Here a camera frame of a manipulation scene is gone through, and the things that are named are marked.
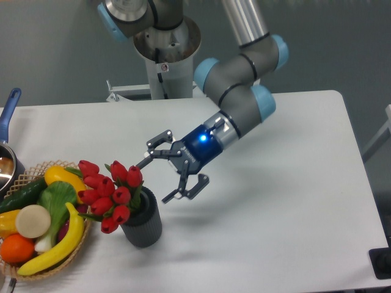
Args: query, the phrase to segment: yellow bell pepper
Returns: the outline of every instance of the yellow bell pepper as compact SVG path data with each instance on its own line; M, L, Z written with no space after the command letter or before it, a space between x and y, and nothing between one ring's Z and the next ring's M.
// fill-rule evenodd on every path
M65 205L70 214L67 234L52 249L23 264L18 270L19 275L33 275L54 266L66 258L79 245L84 231L84 219L78 215L78 211L73 204L66 203Z
M63 181L71 184L73 188L75 188L78 204L83 204L79 198L78 192L81 190L86 190L87 188L80 177L66 171L66 169L61 166L56 165L49 167L45 172L45 182L47 185L55 181Z
M16 216L19 214L20 209L14 211L3 212L0 214L0 237L5 239L11 234L18 232L15 226Z

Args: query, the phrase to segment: pot handle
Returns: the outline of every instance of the pot handle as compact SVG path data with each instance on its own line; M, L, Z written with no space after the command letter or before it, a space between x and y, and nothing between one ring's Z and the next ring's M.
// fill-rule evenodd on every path
M0 142L8 142L8 128L10 120L21 94L22 91L18 88L15 88L10 92L10 96L8 97L8 100L0 116Z

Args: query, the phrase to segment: wicker basket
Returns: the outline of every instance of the wicker basket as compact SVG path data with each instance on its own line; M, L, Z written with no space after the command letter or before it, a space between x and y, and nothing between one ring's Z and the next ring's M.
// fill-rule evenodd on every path
M18 179L15 180L13 186L7 192L6 197L12 196L14 191L20 189L25 184L27 184L27 183L29 183L39 177L42 177L45 174L45 171L49 167L54 166L54 165L60 165L63 167L73 167L73 168L78 167L75 163L72 163L72 162L69 163L67 161L56 161L56 162L50 161L50 162L44 162L42 164L38 164L37 166L31 167L29 170L26 170L24 172L24 174L20 175L18 177ZM17 271L19 269L18 267L14 267L14 266L7 264L0 257L0 272L2 272L4 275L9 276L11 278L16 278L18 281L36 281L36 280L41 280L41 279L53 276L54 274L60 272L62 269L67 267L72 262L72 260L75 258L75 256L79 252L80 248L82 247L82 245L86 239L86 236L90 230L90 226L91 226L91 221L85 220L84 221L84 232L83 232L83 236L82 236L82 239L81 239L79 245L65 259L65 261L63 261L63 263L61 263L59 266L57 266L55 268L43 270L43 271L36 273L34 275L31 275L31 276L21 276L21 275L17 274ZM0 246L1 246L2 242L3 242L3 239L0 237Z

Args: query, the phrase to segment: orange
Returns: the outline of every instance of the orange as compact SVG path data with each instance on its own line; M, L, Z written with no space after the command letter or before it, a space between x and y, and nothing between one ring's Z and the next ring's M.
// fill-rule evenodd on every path
M13 234L4 239L0 247L1 258L9 263L26 262L34 254L34 241L20 234Z

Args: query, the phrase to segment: floor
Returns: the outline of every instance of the floor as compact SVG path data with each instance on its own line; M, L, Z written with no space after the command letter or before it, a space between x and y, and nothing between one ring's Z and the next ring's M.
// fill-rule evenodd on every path
M104 30L98 2L0 0L0 107L14 87L23 91L20 106L31 106L104 102L107 79L112 86L147 83L131 42L116 43ZM202 33L195 66L207 57L225 60L238 53L220 1L185 3L185 14ZM387 120L384 109L391 104L391 1L261 0L260 5L271 33L290 48L287 65L261 83L274 93L339 91L362 151ZM365 164L385 226L391 214L390 154L391 140Z

